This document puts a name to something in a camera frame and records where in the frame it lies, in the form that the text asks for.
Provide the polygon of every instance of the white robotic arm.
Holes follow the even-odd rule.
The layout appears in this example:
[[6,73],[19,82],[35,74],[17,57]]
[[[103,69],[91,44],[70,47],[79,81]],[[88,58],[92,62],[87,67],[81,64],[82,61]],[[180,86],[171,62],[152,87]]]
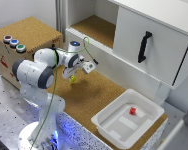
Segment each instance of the white robotic arm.
[[[56,48],[45,48],[38,50],[34,55],[34,62],[24,59],[18,59],[12,71],[16,79],[21,84],[20,93],[29,103],[35,104],[41,108],[39,113],[39,123],[28,138],[31,145],[44,122],[47,111],[52,99],[52,94],[47,93],[45,89],[49,88],[54,81],[53,68],[64,65],[62,77],[67,79],[76,74],[77,70],[83,68],[85,73],[89,73],[95,69],[95,64],[84,62],[84,58],[78,54],[80,44],[78,42],[70,42],[68,52],[56,50]],[[54,96],[53,103],[47,120],[34,144],[34,149],[49,149],[49,140],[54,135],[56,129],[55,115],[62,112],[65,108],[65,101],[59,96]]]

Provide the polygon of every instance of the wooden box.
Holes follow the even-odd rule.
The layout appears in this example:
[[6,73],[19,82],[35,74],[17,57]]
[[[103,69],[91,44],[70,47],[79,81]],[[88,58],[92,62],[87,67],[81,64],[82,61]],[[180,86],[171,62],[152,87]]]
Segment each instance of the wooden box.
[[[4,44],[3,38],[11,35],[26,46],[25,53],[17,53],[16,49]],[[18,58],[33,60],[33,54],[42,48],[63,48],[63,35],[34,17],[29,17],[6,27],[0,28],[0,74],[17,88],[20,88],[12,73],[12,65]]]

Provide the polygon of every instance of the open cabinet compartment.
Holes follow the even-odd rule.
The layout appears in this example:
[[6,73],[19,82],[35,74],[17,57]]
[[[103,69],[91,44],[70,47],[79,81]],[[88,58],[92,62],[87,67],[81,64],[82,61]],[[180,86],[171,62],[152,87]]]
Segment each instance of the open cabinet compartment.
[[67,6],[67,28],[113,48],[118,5],[108,0],[68,0]]

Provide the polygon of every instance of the drawer knob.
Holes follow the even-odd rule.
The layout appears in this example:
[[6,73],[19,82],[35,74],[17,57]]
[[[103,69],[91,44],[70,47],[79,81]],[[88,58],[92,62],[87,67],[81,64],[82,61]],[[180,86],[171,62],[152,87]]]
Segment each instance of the drawer knob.
[[147,45],[147,39],[150,38],[151,36],[152,36],[152,33],[146,31],[146,34],[143,37],[143,40],[141,42],[141,48],[140,48],[140,52],[139,52],[139,55],[138,55],[138,63],[141,63],[146,59],[146,57],[144,56],[145,48],[146,48],[146,45]]

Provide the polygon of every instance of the cabinet handle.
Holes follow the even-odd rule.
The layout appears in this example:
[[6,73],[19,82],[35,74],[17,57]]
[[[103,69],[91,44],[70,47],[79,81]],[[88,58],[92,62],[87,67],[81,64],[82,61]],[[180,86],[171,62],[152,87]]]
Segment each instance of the cabinet handle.
[[146,44],[147,44],[147,39],[150,38],[151,36],[152,36],[152,33],[146,31],[146,34],[143,37],[143,40],[141,42],[141,48],[140,48],[140,52],[138,55],[138,63],[141,63],[142,61],[144,61],[146,59],[146,57],[144,56],[145,48],[146,48]]

